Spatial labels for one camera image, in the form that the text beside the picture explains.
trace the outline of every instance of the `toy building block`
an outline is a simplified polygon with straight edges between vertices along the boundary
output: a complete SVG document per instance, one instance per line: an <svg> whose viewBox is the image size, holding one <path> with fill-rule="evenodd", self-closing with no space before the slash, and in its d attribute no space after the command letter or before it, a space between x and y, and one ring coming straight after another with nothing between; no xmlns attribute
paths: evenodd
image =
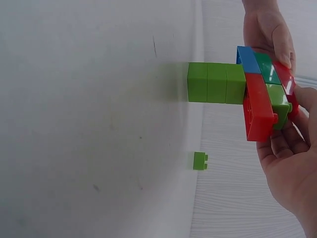
<svg viewBox="0 0 317 238"><path fill-rule="evenodd" d="M208 168L206 161L208 160L208 155L205 152L195 152L194 153L194 170L206 170Z"/></svg>
<svg viewBox="0 0 317 238"><path fill-rule="evenodd" d="M207 102L225 103L227 73L224 63L207 63Z"/></svg>
<svg viewBox="0 0 317 238"><path fill-rule="evenodd" d="M190 62L187 74L188 101L207 102L207 64Z"/></svg>
<svg viewBox="0 0 317 238"><path fill-rule="evenodd" d="M273 129L281 130L287 122L287 114L292 111L292 104L287 101L282 85L266 84L273 112L278 115L278 122Z"/></svg>
<svg viewBox="0 0 317 238"><path fill-rule="evenodd" d="M227 104L243 104L244 93L246 89L246 77L243 67L240 64L226 64L227 71Z"/></svg>
<svg viewBox="0 0 317 238"><path fill-rule="evenodd" d="M276 73L282 83L284 92L286 94L287 100L289 103L292 104L292 111L288 114L290 119L293 119L294 116L297 115L299 110L299 105L295 97L294 88L296 86L295 80L293 75L291 74L290 70L282 65L278 61L273 62L274 68Z"/></svg>
<svg viewBox="0 0 317 238"><path fill-rule="evenodd" d="M277 114L273 114L267 88L261 74L246 73L247 91L243 112L248 141L264 142L273 132Z"/></svg>
<svg viewBox="0 0 317 238"><path fill-rule="evenodd" d="M281 82L272 64L271 58L267 54L263 53L254 53L254 55L256 56L264 82L267 84L281 85Z"/></svg>
<svg viewBox="0 0 317 238"><path fill-rule="evenodd" d="M245 73L261 74L254 52L249 46L237 47L237 64L242 64Z"/></svg>

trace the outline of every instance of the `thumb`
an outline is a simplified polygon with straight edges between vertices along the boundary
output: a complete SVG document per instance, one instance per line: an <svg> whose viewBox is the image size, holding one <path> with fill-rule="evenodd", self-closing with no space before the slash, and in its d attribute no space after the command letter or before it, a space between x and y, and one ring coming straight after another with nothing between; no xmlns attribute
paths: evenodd
<svg viewBox="0 0 317 238"><path fill-rule="evenodd" d="M283 65L288 68L292 67L291 52L288 45L288 29L287 26L281 23L272 32L272 40L275 56Z"/></svg>
<svg viewBox="0 0 317 238"><path fill-rule="evenodd" d="M317 90L314 88L301 88L296 85L294 92L299 105L310 112L317 101Z"/></svg>

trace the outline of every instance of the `light green block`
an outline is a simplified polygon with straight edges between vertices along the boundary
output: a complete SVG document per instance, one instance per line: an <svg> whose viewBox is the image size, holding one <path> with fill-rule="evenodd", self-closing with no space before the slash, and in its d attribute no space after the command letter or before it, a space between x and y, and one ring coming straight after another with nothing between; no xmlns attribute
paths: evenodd
<svg viewBox="0 0 317 238"><path fill-rule="evenodd" d="M243 66L241 64L227 63L226 72L227 88L225 103L242 105L246 89L246 77L244 75Z"/></svg>
<svg viewBox="0 0 317 238"><path fill-rule="evenodd" d="M292 111L292 104L287 101L282 85L266 84L273 112L278 115L278 122L273 128L281 130L287 122L287 114Z"/></svg>
<svg viewBox="0 0 317 238"><path fill-rule="evenodd" d="M193 169L194 170L206 170L208 167L206 164L207 160L208 160L208 155L206 155L204 152L195 152L194 153Z"/></svg>
<svg viewBox="0 0 317 238"><path fill-rule="evenodd" d="M224 63L207 63L207 102L225 103L227 73Z"/></svg>
<svg viewBox="0 0 317 238"><path fill-rule="evenodd" d="M254 53L265 83L281 85L271 58L267 54Z"/></svg>
<svg viewBox="0 0 317 238"><path fill-rule="evenodd" d="M207 63L189 63L187 87L189 102L207 102Z"/></svg>

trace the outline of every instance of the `hand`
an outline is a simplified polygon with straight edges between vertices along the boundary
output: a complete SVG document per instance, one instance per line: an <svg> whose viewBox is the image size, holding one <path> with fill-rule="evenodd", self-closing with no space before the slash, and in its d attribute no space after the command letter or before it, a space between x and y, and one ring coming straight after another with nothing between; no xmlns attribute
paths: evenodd
<svg viewBox="0 0 317 238"><path fill-rule="evenodd" d="M244 43L266 53L295 73L293 40L276 0L244 0Z"/></svg>
<svg viewBox="0 0 317 238"><path fill-rule="evenodd" d="M317 90L295 87L300 111L294 123L257 143L261 166L273 197L300 221L307 237L317 235Z"/></svg>

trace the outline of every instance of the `green brick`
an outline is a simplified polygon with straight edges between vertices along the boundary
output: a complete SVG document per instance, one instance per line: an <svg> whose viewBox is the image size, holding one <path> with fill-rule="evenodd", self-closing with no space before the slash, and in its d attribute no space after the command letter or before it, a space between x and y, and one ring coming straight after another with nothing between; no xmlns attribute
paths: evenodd
<svg viewBox="0 0 317 238"><path fill-rule="evenodd" d="M207 102L207 64L191 62L187 74L188 101Z"/></svg>
<svg viewBox="0 0 317 238"><path fill-rule="evenodd" d="M246 77L241 64L226 64L227 71L227 104L243 104L244 92L246 89Z"/></svg>
<svg viewBox="0 0 317 238"><path fill-rule="evenodd" d="M265 83L281 85L277 73L272 64L271 58L267 54L254 53L260 67L263 79Z"/></svg>
<svg viewBox="0 0 317 238"><path fill-rule="evenodd" d="M272 104L273 112L278 115L278 122L273 128L281 130L287 122L287 114L292 111L292 104L288 103L281 85L266 84L267 92Z"/></svg>
<svg viewBox="0 0 317 238"><path fill-rule="evenodd" d="M207 160L208 160L208 155L206 155L204 152L195 152L193 169L206 170L208 167L206 164Z"/></svg>
<svg viewBox="0 0 317 238"><path fill-rule="evenodd" d="M226 65L224 63L207 63L207 102L225 103L226 87Z"/></svg>

